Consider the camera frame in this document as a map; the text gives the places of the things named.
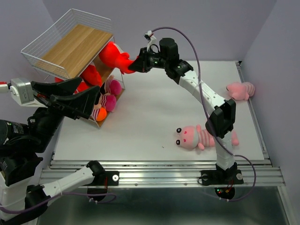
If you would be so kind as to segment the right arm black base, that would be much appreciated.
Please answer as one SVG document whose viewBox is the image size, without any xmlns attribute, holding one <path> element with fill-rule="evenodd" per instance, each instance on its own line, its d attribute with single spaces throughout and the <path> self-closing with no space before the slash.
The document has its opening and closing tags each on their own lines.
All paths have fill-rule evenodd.
<svg viewBox="0 0 300 225">
<path fill-rule="evenodd" d="M 244 184 L 243 175 L 241 174 L 241 170 L 238 169 L 234 169 L 232 172 L 223 170 L 202 170 L 200 174 L 197 183 L 205 187 L 215 186 L 215 194 L 213 197 L 227 202 L 236 201 L 233 199 L 235 196 L 234 185 Z"/>
</svg>

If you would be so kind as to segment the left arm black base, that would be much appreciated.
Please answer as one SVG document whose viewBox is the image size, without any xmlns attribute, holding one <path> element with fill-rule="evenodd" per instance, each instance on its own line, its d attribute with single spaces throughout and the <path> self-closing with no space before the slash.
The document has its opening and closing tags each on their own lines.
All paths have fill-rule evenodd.
<svg viewBox="0 0 300 225">
<path fill-rule="evenodd" d="M 91 169 L 94 176 L 89 183 L 87 194 L 92 201 L 104 202 L 105 194 L 108 194 L 109 186 L 119 185 L 119 171 L 106 171 L 98 161 L 90 161 L 87 167 Z"/>
</svg>

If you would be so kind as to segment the boy doll black hair orange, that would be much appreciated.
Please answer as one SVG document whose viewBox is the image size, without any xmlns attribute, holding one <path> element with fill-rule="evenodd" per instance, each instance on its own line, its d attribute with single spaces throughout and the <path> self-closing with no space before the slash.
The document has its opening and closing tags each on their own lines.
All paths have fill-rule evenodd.
<svg viewBox="0 0 300 225">
<path fill-rule="evenodd" d="M 91 118 L 97 122 L 103 121 L 107 117 L 107 111 L 105 108 L 100 106 L 94 106 L 91 113 Z"/>
</svg>

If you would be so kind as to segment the boy doll pink hat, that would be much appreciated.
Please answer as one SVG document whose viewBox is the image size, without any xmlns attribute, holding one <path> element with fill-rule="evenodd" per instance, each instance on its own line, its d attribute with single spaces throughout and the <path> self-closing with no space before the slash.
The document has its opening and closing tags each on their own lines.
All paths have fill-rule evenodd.
<svg viewBox="0 0 300 225">
<path fill-rule="evenodd" d="M 94 106 L 94 110 L 98 110 L 102 107 L 108 112 L 113 112 L 116 107 L 116 103 L 117 100 L 114 95 L 111 95 L 110 93 L 100 94 L 99 101 Z"/>
<path fill-rule="evenodd" d="M 122 91 L 121 83 L 114 79 L 114 76 L 109 76 L 100 88 L 102 94 L 119 95 Z"/>
</svg>

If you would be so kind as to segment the pink frog plush striped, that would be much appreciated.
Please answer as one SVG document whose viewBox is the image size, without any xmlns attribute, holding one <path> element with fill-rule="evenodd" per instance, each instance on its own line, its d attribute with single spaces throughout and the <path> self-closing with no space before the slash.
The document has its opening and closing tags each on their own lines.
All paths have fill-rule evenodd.
<svg viewBox="0 0 300 225">
<path fill-rule="evenodd" d="M 214 147 L 215 142 L 213 136 L 201 125 L 185 126 L 176 129 L 178 139 L 176 145 L 187 150 L 198 148 L 204 150 L 206 147 Z"/>
</svg>

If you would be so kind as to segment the red whale plush back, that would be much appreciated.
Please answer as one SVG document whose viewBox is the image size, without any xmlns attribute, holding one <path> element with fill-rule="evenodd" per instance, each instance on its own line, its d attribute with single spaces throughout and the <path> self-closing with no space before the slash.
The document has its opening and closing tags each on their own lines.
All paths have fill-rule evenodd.
<svg viewBox="0 0 300 225">
<path fill-rule="evenodd" d="M 89 86 L 102 86 L 102 78 L 94 65 L 88 65 L 80 77 Z"/>
</svg>

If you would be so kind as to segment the red shark plush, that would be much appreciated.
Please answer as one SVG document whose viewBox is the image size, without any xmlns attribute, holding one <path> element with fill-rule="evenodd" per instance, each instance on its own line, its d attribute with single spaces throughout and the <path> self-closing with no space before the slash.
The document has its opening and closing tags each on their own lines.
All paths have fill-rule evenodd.
<svg viewBox="0 0 300 225">
<path fill-rule="evenodd" d="M 60 78 L 55 77 L 55 82 L 59 83 L 62 82 L 63 80 Z M 77 87 L 77 89 L 74 91 L 74 94 L 77 94 L 79 92 L 85 91 L 88 88 L 90 88 L 90 85 L 88 83 L 86 83 L 83 79 L 81 80 L 81 83 L 79 84 L 79 86 Z"/>
<path fill-rule="evenodd" d="M 108 42 L 98 55 L 106 66 L 118 68 L 122 74 L 132 74 L 135 72 L 128 68 L 134 62 L 130 59 L 129 53 L 124 52 L 113 41 Z"/>
</svg>

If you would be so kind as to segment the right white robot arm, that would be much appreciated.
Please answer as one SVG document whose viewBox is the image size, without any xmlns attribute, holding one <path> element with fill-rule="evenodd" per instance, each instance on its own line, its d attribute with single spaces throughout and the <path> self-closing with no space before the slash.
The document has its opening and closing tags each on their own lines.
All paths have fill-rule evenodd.
<svg viewBox="0 0 300 225">
<path fill-rule="evenodd" d="M 174 39 L 165 37 L 159 41 L 157 52 L 152 50 L 156 39 L 146 37 L 148 45 L 140 49 L 129 70 L 147 73 L 152 68 L 163 69 L 166 75 L 179 86 L 186 89 L 203 106 L 207 117 L 205 124 L 208 132 L 214 136 L 217 160 L 216 179 L 226 183 L 233 177 L 231 168 L 235 164 L 232 150 L 232 130 L 235 123 L 236 103 L 218 95 L 200 78 L 200 71 L 180 59 L 178 45 Z"/>
</svg>

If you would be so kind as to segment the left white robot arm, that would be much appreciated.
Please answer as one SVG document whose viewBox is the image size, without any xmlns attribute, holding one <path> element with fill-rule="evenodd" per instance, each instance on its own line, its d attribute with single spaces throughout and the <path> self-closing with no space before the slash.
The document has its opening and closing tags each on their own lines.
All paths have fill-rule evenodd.
<svg viewBox="0 0 300 225">
<path fill-rule="evenodd" d="M 104 168 L 90 161 L 79 171 L 51 184 L 31 185 L 40 156 L 65 117 L 88 119 L 99 96 L 98 86 L 82 92 L 77 88 L 80 77 L 62 82 L 41 83 L 14 78 L 0 84 L 2 93 L 9 92 L 16 103 L 35 107 L 27 123 L 0 122 L 0 222 L 21 225 L 43 214 L 55 197 L 77 187 L 104 181 Z"/>
</svg>

